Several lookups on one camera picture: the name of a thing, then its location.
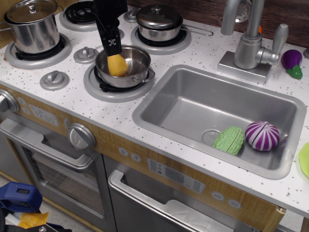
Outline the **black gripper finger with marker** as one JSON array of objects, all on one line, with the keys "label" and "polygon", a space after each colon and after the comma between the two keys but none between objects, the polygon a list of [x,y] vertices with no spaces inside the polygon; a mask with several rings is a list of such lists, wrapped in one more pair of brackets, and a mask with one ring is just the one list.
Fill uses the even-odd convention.
[{"label": "black gripper finger with marker", "polygon": [[99,30],[104,51],[108,57],[122,53],[120,32],[118,28],[105,31]]}]

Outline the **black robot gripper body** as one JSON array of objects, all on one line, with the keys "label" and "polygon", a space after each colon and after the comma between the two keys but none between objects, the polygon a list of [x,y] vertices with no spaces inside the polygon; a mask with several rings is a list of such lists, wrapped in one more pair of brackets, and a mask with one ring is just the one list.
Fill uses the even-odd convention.
[{"label": "black robot gripper body", "polygon": [[91,12],[95,16],[100,36],[118,29],[118,17],[128,11],[126,0],[94,0]]}]

